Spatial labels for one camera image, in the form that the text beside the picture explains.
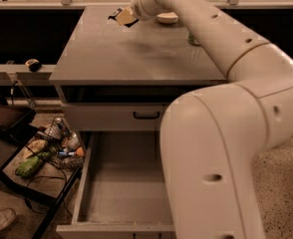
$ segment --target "round black object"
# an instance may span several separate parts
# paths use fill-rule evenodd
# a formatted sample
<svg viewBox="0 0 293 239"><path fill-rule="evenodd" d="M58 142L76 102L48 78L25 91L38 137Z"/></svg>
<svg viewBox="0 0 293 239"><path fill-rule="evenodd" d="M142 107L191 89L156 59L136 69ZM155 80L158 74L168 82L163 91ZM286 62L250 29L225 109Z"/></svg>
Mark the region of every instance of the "round black object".
<svg viewBox="0 0 293 239"><path fill-rule="evenodd" d="M35 59L26 61L25 65L31 72L37 72L42 67L41 63Z"/></svg>

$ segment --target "cabinet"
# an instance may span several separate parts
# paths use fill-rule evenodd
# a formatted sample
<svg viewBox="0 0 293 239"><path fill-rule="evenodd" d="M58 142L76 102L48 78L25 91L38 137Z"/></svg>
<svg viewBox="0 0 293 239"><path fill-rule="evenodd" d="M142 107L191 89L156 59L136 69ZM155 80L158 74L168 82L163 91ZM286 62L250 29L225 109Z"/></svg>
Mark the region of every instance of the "cabinet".
<svg viewBox="0 0 293 239"><path fill-rule="evenodd" d="M66 239L174 238L160 121L180 95L225 82L180 22L119 27L120 6L87 6L50 78L87 152Z"/></svg>

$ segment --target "black table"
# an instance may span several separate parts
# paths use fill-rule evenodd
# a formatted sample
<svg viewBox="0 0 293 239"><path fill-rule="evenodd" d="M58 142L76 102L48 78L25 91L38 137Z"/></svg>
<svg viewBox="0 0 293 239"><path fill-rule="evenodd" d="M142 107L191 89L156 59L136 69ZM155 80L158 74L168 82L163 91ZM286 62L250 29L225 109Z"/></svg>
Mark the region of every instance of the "black table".
<svg viewBox="0 0 293 239"><path fill-rule="evenodd" d="M24 147L29 139L33 137L36 132L37 129L29 125L25 131L25 139L19 145L15 145L0 138L0 181L2 181L10 190L19 193L28 199L34 200L40 204L50 207L49 211L45 215L43 221L39 225L34 236L32 237L33 239L38 239L43 236L46 228L52 221L60 205L63 203L69 190L73 186L76 179L81 175L81 168L76 168L67 180L65 186L62 188L58 197L52 197L34 189L27 188L21 184L14 182L10 177L8 177L3 169L19 153L19 151Z"/></svg>

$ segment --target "drawer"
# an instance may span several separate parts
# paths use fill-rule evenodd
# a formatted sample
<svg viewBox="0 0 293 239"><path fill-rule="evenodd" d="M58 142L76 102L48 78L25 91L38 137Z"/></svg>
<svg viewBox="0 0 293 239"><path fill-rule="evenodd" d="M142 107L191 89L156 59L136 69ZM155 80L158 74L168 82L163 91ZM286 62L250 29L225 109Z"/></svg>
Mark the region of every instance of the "drawer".
<svg viewBox="0 0 293 239"><path fill-rule="evenodd" d="M78 131L159 129L163 105L63 104L71 128Z"/></svg>
<svg viewBox="0 0 293 239"><path fill-rule="evenodd" d="M65 239L175 239L158 132L92 133Z"/></svg>

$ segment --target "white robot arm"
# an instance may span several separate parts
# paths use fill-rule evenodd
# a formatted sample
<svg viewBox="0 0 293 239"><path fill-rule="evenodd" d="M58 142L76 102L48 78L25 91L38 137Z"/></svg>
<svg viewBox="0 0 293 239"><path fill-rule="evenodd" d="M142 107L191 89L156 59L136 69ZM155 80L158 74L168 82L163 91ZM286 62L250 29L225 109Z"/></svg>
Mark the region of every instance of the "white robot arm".
<svg viewBox="0 0 293 239"><path fill-rule="evenodd" d="M293 135L293 60L204 0L132 0L132 8L140 20L175 12L229 82L179 97L162 119L177 238L265 238L251 164Z"/></svg>

